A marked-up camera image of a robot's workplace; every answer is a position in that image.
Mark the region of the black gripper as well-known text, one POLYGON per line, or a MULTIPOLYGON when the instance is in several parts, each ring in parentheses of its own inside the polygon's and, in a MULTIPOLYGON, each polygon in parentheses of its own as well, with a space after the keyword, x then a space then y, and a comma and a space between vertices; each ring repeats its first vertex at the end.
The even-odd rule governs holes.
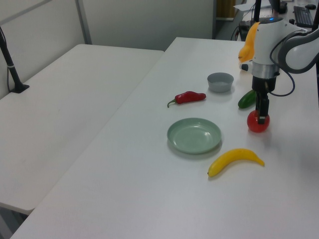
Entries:
POLYGON ((258 78, 253 76, 252 89, 256 91, 256 106, 255 110, 258 114, 258 124, 265 124, 268 117, 269 99, 268 97, 262 98, 261 94, 267 94, 275 89, 276 78, 258 78))

